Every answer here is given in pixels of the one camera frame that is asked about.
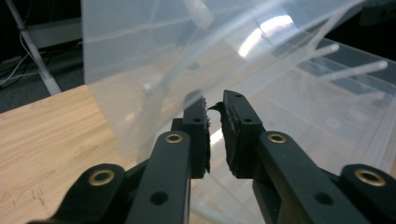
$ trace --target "plastic bin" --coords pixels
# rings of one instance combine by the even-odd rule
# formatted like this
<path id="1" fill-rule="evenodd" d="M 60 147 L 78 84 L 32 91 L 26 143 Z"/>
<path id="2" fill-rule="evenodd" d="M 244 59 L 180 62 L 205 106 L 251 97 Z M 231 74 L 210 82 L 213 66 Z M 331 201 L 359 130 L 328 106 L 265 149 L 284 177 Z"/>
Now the plastic bin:
<path id="1" fill-rule="evenodd" d="M 362 162 L 389 171 L 396 89 L 366 73 L 396 64 L 327 40 L 317 48 L 359 2 L 86 0 L 86 83 L 125 158 L 149 156 L 187 93 L 201 89 L 213 105 L 229 89 L 320 167 L 338 174 Z M 321 57 L 340 48 L 373 62 L 348 68 Z M 251 182 L 235 180 L 225 162 L 219 114 L 208 115 L 213 173 L 193 182 L 191 210 L 218 223 L 260 223 Z"/>

